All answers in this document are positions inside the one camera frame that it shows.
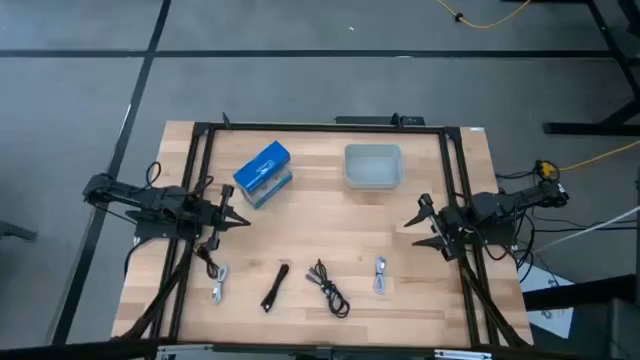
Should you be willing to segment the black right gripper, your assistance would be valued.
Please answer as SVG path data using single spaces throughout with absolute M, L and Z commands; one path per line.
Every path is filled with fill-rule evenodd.
M 435 211 L 433 200 L 427 193 L 421 194 L 417 203 L 417 215 L 404 226 L 410 227 L 428 218 L 432 223 L 434 236 L 413 242 L 412 245 L 433 248 L 439 251 L 446 261 L 461 257 L 465 252 L 467 235 L 471 232 L 471 199 L 467 199 L 462 207 L 454 204 L 443 207 L 438 212 Z

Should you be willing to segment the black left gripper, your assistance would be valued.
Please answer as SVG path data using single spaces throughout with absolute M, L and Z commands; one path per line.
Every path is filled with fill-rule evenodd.
M 229 200 L 234 192 L 232 185 L 224 184 L 221 190 L 221 200 L 218 205 L 200 197 L 202 209 L 200 210 L 201 223 L 204 226 L 212 227 L 212 234 L 206 241 L 206 249 L 215 251 L 219 247 L 221 232 L 226 232 L 231 228 L 249 226 L 249 221 L 239 215 L 232 207 L 229 206 Z M 226 217 L 234 222 L 227 222 Z

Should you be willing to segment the blue DualShock controller box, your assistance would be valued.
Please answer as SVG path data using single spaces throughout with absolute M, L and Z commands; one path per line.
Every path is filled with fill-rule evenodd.
M 292 180 L 290 160 L 289 151 L 274 141 L 233 174 L 243 196 L 254 209 L 262 207 Z

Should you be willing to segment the grey plastic bin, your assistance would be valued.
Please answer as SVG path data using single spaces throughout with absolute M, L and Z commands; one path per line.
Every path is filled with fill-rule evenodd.
M 395 144 L 349 144 L 344 149 L 344 176 L 352 189 L 394 189 L 405 178 L 401 148 Z

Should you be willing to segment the white paper sheet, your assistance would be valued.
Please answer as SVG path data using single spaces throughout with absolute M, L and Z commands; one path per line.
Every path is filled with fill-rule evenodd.
M 525 263 L 519 270 L 518 275 L 523 292 L 542 290 L 558 286 L 572 285 L 572 282 L 559 277 L 537 266 L 529 267 Z M 556 336 L 568 339 L 573 321 L 573 308 L 556 310 L 528 311 L 528 319 L 532 325 L 546 330 Z

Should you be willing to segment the black floor beam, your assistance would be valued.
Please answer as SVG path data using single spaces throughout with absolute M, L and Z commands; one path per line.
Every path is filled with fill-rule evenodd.
M 523 293 L 528 311 L 556 310 L 621 299 L 640 300 L 640 280 L 629 274 L 596 281 L 539 289 Z

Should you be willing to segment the black table leg stand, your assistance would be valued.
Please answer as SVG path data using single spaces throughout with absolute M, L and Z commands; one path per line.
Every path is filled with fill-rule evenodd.
M 595 0 L 586 0 L 586 5 L 607 45 L 609 53 L 631 89 L 632 99 L 603 120 L 593 123 L 546 122 L 542 125 L 542 130 L 548 135 L 640 136 L 640 125 L 629 124 L 630 120 L 640 115 L 640 85 L 631 70 L 631 61 L 616 43 L 610 27 L 598 9 Z

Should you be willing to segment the black floor foot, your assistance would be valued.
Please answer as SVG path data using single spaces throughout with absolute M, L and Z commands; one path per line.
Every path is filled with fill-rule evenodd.
M 33 241 L 36 239 L 37 235 L 37 232 L 0 220 L 0 239 L 3 237 L 16 237 L 27 241 Z

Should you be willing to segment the black metal table frame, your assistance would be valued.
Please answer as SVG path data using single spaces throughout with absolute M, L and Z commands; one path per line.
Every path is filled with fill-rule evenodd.
M 194 138 L 190 122 L 165 125 L 160 183 L 182 180 L 187 153 L 209 159 L 217 200 L 234 172 L 274 141 L 291 153 L 292 181 L 262 208 L 240 193 L 231 203 L 251 222 L 224 233 L 213 258 L 230 272 L 220 303 L 204 264 L 194 260 L 180 314 L 167 310 L 161 334 L 181 342 L 393 347 L 466 347 L 469 325 L 459 267 L 413 246 L 428 223 L 404 224 L 417 200 L 436 206 L 450 191 L 496 190 L 487 136 L 464 128 L 459 141 L 437 134 L 354 132 L 329 124 L 234 124 Z M 396 144 L 405 178 L 388 191 L 347 186 L 349 144 Z

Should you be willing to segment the black and silver rail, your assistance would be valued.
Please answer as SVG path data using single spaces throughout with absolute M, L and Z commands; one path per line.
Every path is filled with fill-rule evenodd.
M 479 345 L 471 348 L 400 348 L 314 345 L 242 345 L 233 343 L 177 343 L 169 338 L 57 344 L 0 349 L 0 360 L 132 360 L 171 357 L 187 352 L 286 354 L 312 360 L 337 360 L 340 355 L 402 355 L 424 360 L 626 360 L 608 356 L 586 356 L 550 352 L 533 347 L 516 348 Z

